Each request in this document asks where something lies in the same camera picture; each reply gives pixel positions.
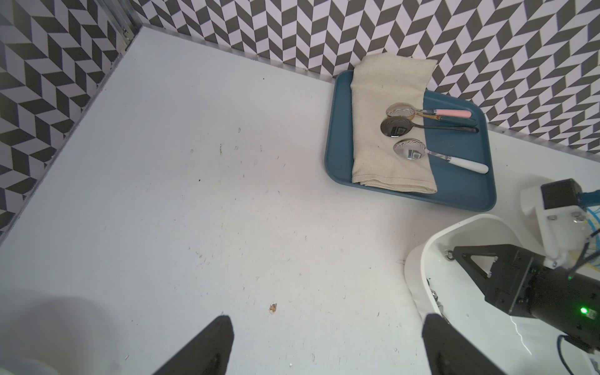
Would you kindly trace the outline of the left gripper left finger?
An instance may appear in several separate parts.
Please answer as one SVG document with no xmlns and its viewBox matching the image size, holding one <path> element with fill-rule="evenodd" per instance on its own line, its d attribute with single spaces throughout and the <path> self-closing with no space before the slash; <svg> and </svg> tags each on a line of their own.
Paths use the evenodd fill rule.
<svg viewBox="0 0 600 375">
<path fill-rule="evenodd" d="M 234 343 L 229 316 L 218 316 L 155 374 L 225 374 Z"/>
</svg>

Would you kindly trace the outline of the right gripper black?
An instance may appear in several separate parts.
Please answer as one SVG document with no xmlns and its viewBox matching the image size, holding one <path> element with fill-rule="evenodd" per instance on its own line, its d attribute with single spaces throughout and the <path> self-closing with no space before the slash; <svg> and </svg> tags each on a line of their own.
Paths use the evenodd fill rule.
<svg viewBox="0 0 600 375">
<path fill-rule="evenodd" d="M 558 267 L 515 245 L 456 246 L 453 259 L 485 291 L 484 300 L 514 317 L 540 320 L 581 349 L 599 348 L 599 281 Z"/>
</svg>

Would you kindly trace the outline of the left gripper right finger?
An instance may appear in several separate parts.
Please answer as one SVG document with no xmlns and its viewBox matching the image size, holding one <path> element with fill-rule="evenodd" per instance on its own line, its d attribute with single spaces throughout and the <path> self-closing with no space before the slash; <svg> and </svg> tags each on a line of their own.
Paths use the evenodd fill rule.
<svg viewBox="0 0 600 375">
<path fill-rule="evenodd" d="M 426 315 L 422 339 L 432 374 L 504 374 L 439 314 Z"/>
</svg>

